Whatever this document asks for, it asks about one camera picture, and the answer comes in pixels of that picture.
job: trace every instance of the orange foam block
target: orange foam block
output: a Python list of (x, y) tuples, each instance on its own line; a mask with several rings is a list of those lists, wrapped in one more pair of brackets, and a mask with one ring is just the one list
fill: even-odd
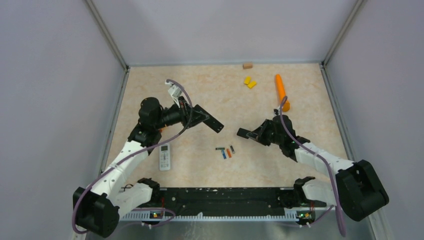
[[(279, 74), (275, 75), (275, 88), (277, 89), (278, 105), (280, 105), (281, 101), (286, 96), (286, 91), (284, 90), (283, 80)], [(284, 105), (282, 106), (283, 112), (287, 112), (288, 110), (290, 110), (289, 100), (285, 101)]]

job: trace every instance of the white wall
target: white wall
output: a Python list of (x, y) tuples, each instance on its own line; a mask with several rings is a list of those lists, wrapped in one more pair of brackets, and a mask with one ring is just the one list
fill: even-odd
[(95, 0), (129, 65), (321, 61), (356, 0)]
[(71, 237), (122, 77), (82, 0), (0, 2), (0, 239)]
[(424, 1), (368, 1), (329, 65), (356, 155), (374, 165), (396, 239), (422, 239)]

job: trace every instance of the small yellow sponge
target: small yellow sponge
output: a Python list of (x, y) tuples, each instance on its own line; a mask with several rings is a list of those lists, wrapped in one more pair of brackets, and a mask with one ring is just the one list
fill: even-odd
[(247, 86), (251, 89), (256, 85), (255, 81), (251, 81)]
[(251, 82), (251, 77), (247, 76), (246, 79), (244, 80), (244, 84), (248, 85)]

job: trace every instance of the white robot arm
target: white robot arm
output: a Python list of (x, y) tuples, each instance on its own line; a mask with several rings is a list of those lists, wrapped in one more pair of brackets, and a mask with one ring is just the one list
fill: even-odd
[[(287, 131), (300, 144), (315, 153), (311, 154), (290, 138), (282, 125), (279, 111), (274, 110), (274, 113), (277, 116), (272, 120), (266, 119), (257, 129), (250, 131), (240, 128), (237, 135), (245, 139), (252, 139), (265, 146), (276, 144), (286, 157), (309, 165), (318, 172), (329, 176), (327, 166), (317, 157), (318, 154), (322, 156), (329, 163), (331, 174), (335, 175), (341, 208), (355, 221), (361, 221), (389, 203), (389, 197), (369, 162), (365, 160), (353, 162), (342, 159), (318, 148), (308, 139), (296, 136), (292, 121), (288, 116), (282, 115)], [(317, 180), (313, 176), (297, 179), (294, 183), (294, 191), (303, 203), (321, 201), (328, 205), (337, 205), (332, 185), (329, 182)]]
[(223, 129), (224, 125), (202, 107), (193, 107), (190, 99), (190, 104), (187, 103), (181, 96), (184, 90), (179, 84), (170, 79), (165, 83), (170, 85), (168, 92), (174, 104), (170, 108), (164, 108), (154, 97), (145, 98), (141, 102), (138, 123), (129, 134), (128, 141), (119, 155), (101, 178), (92, 183), (91, 189), (79, 187), (74, 192), (75, 225), (106, 238), (115, 230), (120, 217), (151, 200), (154, 188), (159, 185), (149, 179), (139, 180), (124, 192), (120, 192), (120, 189), (133, 170), (158, 146), (162, 128), (182, 123), (184, 129), (188, 129), (204, 123), (216, 133)]

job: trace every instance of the brown block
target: brown block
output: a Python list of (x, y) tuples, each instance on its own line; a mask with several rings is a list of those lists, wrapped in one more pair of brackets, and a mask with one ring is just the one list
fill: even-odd
[(253, 68), (253, 63), (252, 62), (245, 62), (243, 63), (243, 69), (251, 69)]

